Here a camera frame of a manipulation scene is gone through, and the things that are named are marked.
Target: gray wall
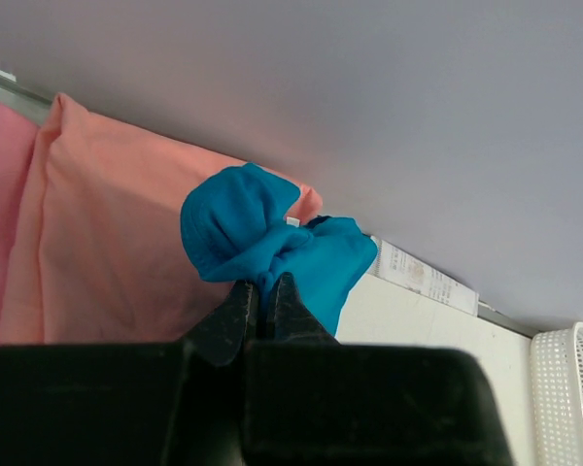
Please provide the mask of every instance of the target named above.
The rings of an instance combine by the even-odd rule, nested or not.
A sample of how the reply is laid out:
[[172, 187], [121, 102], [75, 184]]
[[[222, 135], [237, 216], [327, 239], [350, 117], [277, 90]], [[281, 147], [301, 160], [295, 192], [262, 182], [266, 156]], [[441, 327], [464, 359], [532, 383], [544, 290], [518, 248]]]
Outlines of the gray wall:
[[506, 313], [583, 318], [583, 1], [0, 0], [0, 60], [312, 183]]

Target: white basket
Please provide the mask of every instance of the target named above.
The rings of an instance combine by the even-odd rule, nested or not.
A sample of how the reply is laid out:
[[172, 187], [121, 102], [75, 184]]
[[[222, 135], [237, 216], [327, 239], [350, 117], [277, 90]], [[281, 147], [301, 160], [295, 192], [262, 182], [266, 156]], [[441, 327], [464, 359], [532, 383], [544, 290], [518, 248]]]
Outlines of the white basket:
[[532, 341], [539, 464], [583, 466], [583, 323]]

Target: black plastic object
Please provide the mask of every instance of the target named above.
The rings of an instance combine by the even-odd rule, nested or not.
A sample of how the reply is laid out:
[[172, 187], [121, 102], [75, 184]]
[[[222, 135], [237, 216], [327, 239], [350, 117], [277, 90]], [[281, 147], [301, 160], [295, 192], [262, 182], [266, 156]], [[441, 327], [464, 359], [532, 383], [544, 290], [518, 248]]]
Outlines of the black plastic object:
[[0, 348], [0, 465], [166, 464], [189, 343]]
[[237, 283], [180, 342], [0, 348], [0, 465], [507, 466], [459, 351], [341, 346], [293, 277]]
[[509, 465], [490, 387], [448, 349], [285, 346], [246, 355], [250, 465]]

